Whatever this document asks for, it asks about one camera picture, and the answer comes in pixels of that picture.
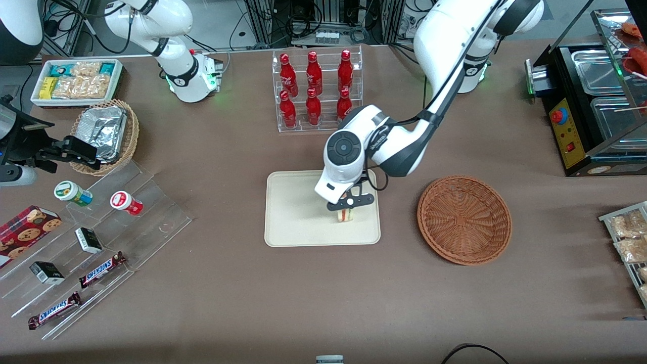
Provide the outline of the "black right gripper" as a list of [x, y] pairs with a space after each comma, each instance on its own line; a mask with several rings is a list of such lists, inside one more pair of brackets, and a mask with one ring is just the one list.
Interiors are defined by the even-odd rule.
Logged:
[[56, 161], [66, 161], [63, 154], [80, 158], [70, 161], [74, 170], [100, 170], [95, 159], [97, 148], [73, 135], [58, 140], [51, 138], [46, 126], [13, 126], [5, 128], [5, 164], [41, 168], [55, 173]]

